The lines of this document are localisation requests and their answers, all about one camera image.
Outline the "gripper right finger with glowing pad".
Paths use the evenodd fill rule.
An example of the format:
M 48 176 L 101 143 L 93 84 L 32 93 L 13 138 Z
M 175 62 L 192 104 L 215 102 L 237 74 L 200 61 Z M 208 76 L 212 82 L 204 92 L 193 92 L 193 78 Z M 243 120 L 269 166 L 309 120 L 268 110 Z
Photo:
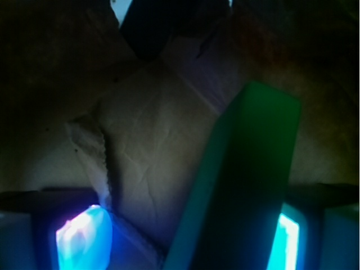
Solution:
M 267 268 L 359 269 L 359 186 L 290 186 Z

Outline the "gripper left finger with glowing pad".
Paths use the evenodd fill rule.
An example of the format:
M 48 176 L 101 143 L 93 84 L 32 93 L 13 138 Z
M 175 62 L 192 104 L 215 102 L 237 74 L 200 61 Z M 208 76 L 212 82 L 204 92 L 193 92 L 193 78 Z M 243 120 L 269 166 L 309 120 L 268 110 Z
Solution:
M 106 269 L 112 240 L 92 190 L 1 193 L 1 269 Z

